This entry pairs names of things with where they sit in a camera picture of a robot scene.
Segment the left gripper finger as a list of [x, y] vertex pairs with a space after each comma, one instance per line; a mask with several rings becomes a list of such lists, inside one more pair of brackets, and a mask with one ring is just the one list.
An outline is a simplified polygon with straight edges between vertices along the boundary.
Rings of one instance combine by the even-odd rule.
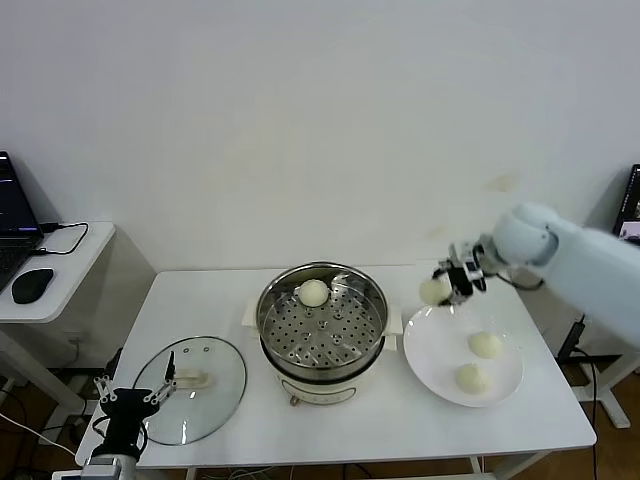
[[173, 351], [171, 351], [164, 375], [163, 384], [151, 394], [147, 395], [144, 398], [144, 402], [150, 403], [152, 405], [161, 405], [164, 401], [166, 401], [176, 390], [175, 371], [175, 354]]
[[102, 404], [115, 402], [117, 400], [117, 395], [112, 386], [112, 381], [118, 367], [122, 350], [123, 348], [120, 347], [114, 356], [107, 362], [102, 373], [93, 379], [94, 386], [99, 394], [99, 401]]

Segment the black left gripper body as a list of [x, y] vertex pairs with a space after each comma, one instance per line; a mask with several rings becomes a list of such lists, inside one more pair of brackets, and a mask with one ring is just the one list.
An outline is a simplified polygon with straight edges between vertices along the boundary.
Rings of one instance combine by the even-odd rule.
[[150, 389], [117, 388], [114, 394], [116, 400], [102, 407], [109, 422], [98, 454], [140, 457], [148, 443], [144, 421], [158, 412], [158, 404], [151, 403]]

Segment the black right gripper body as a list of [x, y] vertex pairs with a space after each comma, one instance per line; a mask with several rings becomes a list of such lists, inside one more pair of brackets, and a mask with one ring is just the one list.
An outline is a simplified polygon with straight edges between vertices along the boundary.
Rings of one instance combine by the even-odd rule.
[[451, 294], [457, 294], [464, 297], [464, 302], [468, 301], [476, 291], [485, 293], [487, 284], [483, 274], [479, 278], [469, 279], [467, 271], [462, 267], [456, 267], [451, 270]]

